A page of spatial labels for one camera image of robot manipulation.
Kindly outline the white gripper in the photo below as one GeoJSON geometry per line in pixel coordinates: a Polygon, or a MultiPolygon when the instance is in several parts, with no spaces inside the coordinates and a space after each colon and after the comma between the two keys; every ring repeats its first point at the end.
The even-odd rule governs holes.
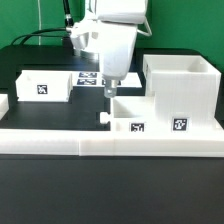
{"type": "Polygon", "coordinates": [[[114,98],[117,95],[118,80],[124,80],[130,69],[137,25],[102,20],[82,20],[76,22],[70,31],[73,47],[84,50],[90,45],[99,54],[99,71],[106,79],[104,96],[114,98]]]}

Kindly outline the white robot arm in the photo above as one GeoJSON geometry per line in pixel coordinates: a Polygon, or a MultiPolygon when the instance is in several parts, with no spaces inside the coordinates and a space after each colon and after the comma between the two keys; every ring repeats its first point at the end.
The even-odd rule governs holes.
{"type": "Polygon", "coordinates": [[[104,96],[117,94],[129,72],[137,34],[151,36],[148,0],[85,0],[85,16],[71,28],[74,53],[99,61],[104,96]]]}

